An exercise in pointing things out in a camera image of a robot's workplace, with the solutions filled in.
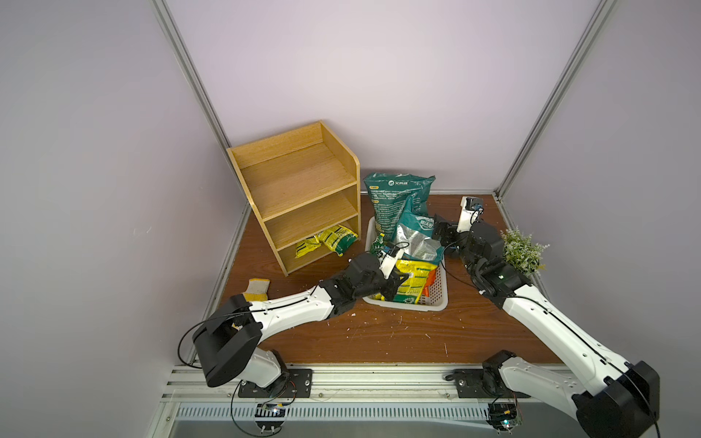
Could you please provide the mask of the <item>green orange bee fertilizer bag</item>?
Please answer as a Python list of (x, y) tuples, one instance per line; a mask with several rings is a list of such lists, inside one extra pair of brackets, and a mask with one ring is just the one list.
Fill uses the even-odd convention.
[(435, 224), (432, 217), (405, 210), (398, 220), (392, 242), (401, 246), (409, 259), (438, 265), (443, 259), (444, 247), (433, 237)]

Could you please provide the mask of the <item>tall green yellow fertilizer bag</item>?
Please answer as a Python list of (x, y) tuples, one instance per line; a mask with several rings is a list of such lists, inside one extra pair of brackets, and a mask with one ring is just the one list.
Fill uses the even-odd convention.
[(393, 239), (400, 217), (409, 206), (415, 215), (428, 215), (428, 200), (436, 177), (410, 173), (371, 173), (363, 182), (374, 205), (376, 229)]

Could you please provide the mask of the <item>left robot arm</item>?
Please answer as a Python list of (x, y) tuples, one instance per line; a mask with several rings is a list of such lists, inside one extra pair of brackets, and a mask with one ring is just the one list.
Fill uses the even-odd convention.
[(392, 299), (410, 278), (397, 261), (364, 252), (347, 268), (298, 294), (264, 301), (230, 297), (211, 317), (188, 330), (206, 385), (217, 388), (239, 380), (273, 394), (283, 392), (290, 381), (287, 366), (277, 352), (259, 345), (283, 331), (337, 318), (365, 297), (381, 294)]

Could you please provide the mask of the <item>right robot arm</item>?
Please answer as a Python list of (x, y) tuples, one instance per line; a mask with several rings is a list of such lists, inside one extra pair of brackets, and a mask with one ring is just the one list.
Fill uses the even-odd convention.
[(505, 260), (494, 226), (436, 217), (434, 239), (459, 256), (482, 297), (528, 328), (571, 371), (566, 377), (502, 350), (484, 364), (495, 381), (568, 414), (590, 437), (641, 437), (658, 429), (659, 374), (608, 349), (560, 312)]

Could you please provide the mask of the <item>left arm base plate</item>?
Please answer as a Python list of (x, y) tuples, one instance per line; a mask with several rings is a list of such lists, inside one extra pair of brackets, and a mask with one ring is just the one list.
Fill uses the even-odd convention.
[(282, 372), (268, 387), (243, 381), (237, 390), (241, 399), (310, 398), (313, 382), (312, 369), (293, 368)]

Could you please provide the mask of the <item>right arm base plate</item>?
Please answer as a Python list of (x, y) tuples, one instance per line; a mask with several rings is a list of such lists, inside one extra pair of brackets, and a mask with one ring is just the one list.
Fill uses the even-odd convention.
[(457, 369), (444, 376), (452, 383), (458, 397), (475, 399), (509, 399), (516, 395), (518, 399), (529, 399), (523, 392), (513, 392), (505, 385), (496, 369)]

